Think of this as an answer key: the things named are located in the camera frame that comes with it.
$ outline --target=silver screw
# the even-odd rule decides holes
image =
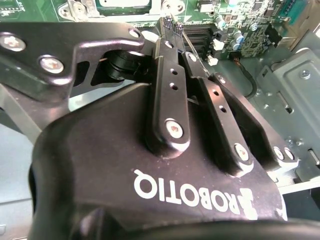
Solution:
[[[278,157],[278,159],[280,159],[280,160],[285,159],[284,154],[281,152],[281,150],[277,146],[273,147],[273,151],[274,151],[275,155]]]
[[[256,96],[259,96],[259,95],[261,95],[261,94],[262,94],[262,90],[261,90],[260,88],[258,88],[258,89],[256,90],[255,95],[256,95]]]
[[[164,44],[170,49],[174,48],[174,46],[169,41],[165,41]]]
[[[256,24],[256,23],[254,23],[250,26],[250,30],[253,32],[256,31],[257,29],[258,29],[258,24]]]
[[[49,73],[59,74],[64,70],[64,65],[61,61],[53,57],[44,57],[40,60],[41,67]]]
[[[285,141],[291,148],[294,146],[294,141],[292,141],[291,136],[289,136]]]
[[[189,53],[189,58],[192,60],[192,61],[194,61],[194,62],[196,62],[197,61],[197,58],[196,58],[196,56],[195,55],[193,55],[192,53]]]
[[[302,146],[302,145],[304,144],[304,142],[301,141],[301,140],[298,140],[298,141],[295,142],[295,144],[296,144],[297,146]]]
[[[165,127],[168,130],[171,137],[179,139],[184,134],[182,127],[176,121],[168,120],[165,122]]]
[[[26,48],[26,44],[20,38],[12,35],[0,36],[0,45],[14,52],[20,52]]]
[[[133,29],[129,30],[129,34],[134,38],[139,38],[140,37],[140,34],[136,30],[133,30]]]
[[[285,152],[285,154],[286,154],[291,160],[294,160],[294,159],[295,159],[295,156],[294,156],[293,153],[289,150],[289,148],[285,147],[285,148],[284,148],[284,152]]]
[[[302,70],[302,71],[300,72],[300,78],[301,78],[301,79],[309,79],[310,76],[311,76],[311,73],[310,73],[309,70]]]
[[[236,154],[238,154],[238,156],[241,158],[242,161],[249,160],[248,151],[240,143],[236,143],[234,145],[234,150],[235,150]]]

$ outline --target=robotiq logo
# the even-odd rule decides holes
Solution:
[[[134,190],[143,199],[152,199],[158,195],[161,202],[167,202],[171,204],[186,204],[190,207],[196,207],[201,203],[201,205],[208,210],[215,208],[219,212],[226,212],[228,209],[236,215],[240,215],[240,209],[238,202],[243,209],[245,216],[249,220],[257,220],[258,214],[255,208],[252,206],[252,201],[254,200],[251,189],[240,188],[241,195],[229,194],[227,192],[221,192],[218,190],[209,191],[208,188],[200,187],[196,189],[191,184],[185,183],[180,187],[180,198],[176,195],[176,184],[175,181],[170,180],[170,196],[165,196],[165,180],[161,177],[156,181],[152,176],[142,173],[140,170],[136,169],[134,173],[137,177],[134,180]],[[145,192],[141,189],[141,182],[148,181],[151,184],[151,190]],[[194,197],[188,199],[186,197],[186,190],[192,192]]]

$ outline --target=screw hole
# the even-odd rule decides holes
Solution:
[[[171,42],[169,42],[169,41],[165,41],[164,44],[170,49],[174,48],[173,44]]]
[[[224,113],[226,113],[227,112],[227,110],[224,108],[224,106],[219,106],[219,108],[220,108],[220,110],[222,111],[222,112],[224,112]]]
[[[263,73],[262,73],[262,77],[264,78],[267,75],[267,73],[268,73],[268,70],[267,69],[264,70]]]
[[[213,89],[212,92],[214,93],[214,95],[219,96],[219,93],[217,92],[217,90]]]
[[[172,88],[173,90],[178,90],[177,85],[175,85],[173,82],[170,83],[170,88]]]
[[[140,33],[134,29],[129,29],[129,34],[134,38],[140,38]]]
[[[174,70],[173,68],[170,69],[170,72],[171,72],[173,75],[178,75],[177,71]]]
[[[184,6],[182,6],[182,5],[178,6],[178,12],[182,12],[183,9],[184,9]]]

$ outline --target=motherboard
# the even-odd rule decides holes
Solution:
[[[203,59],[221,60],[231,52],[256,57],[288,35],[294,40],[295,34],[282,23],[294,24],[307,4],[307,0],[0,0],[0,21],[128,22],[148,29],[170,13],[184,25]]]

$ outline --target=electrolytic capacitor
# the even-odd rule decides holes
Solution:
[[[233,38],[237,44],[241,44],[245,40],[245,37],[241,34],[241,31],[236,31],[233,34]]]
[[[240,43],[237,43],[236,40],[232,40],[230,42],[230,45],[232,47],[232,50],[236,51],[240,48]]]
[[[223,17],[219,15],[215,18],[215,24],[218,28],[222,29],[226,25],[226,22]]]

